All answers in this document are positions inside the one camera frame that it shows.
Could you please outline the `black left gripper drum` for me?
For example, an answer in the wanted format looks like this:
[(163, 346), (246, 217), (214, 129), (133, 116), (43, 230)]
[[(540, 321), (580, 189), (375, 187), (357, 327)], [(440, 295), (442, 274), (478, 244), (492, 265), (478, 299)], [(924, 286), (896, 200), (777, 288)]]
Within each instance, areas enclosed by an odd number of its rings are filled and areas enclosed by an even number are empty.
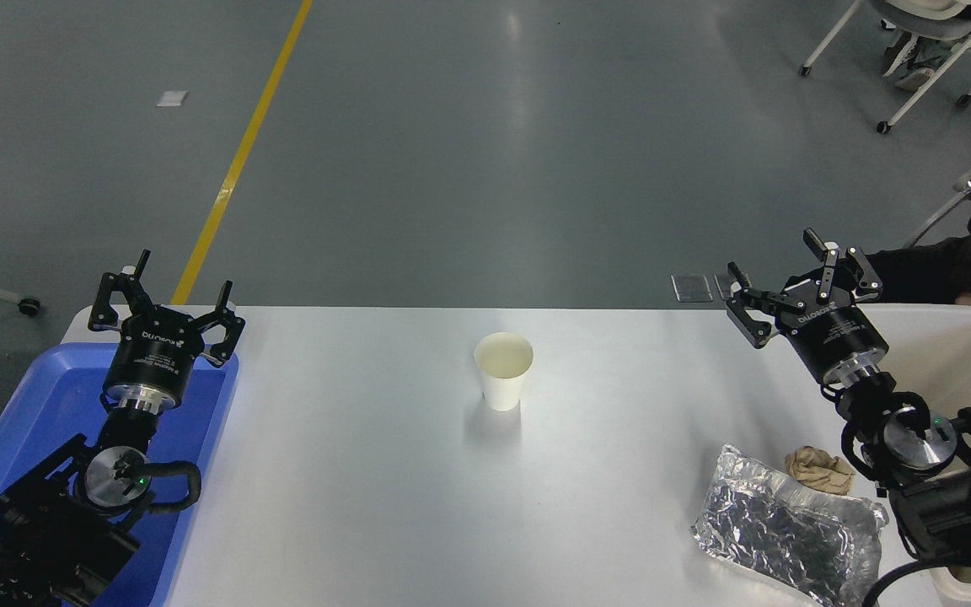
[(194, 361), (204, 349), (192, 315), (163, 306), (133, 314), (123, 322), (118, 350), (105, 377), (105, 395), (120, 399), (142, 385), (165, 399), (182, 399)]

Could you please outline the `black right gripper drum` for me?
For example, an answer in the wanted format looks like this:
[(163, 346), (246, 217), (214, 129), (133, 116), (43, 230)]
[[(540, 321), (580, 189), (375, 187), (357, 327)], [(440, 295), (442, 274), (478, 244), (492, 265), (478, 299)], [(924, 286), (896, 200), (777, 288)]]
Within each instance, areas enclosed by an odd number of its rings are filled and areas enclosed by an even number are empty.
[(862, 365), (874, 365), (885, 357), (889, 346), (870, 319), (853, 303), (851, 293), (831, 289), (831, 298), (818, 301), (819, 288), (813, 282), (798, 282), (783, 289), (782, 295), (801, 301), (801, 310), (783, 309), (777, 328), (785, 336), (802, 364), (818, 383), (832, 383), (833, 369), (849, 360), (866, 358)]

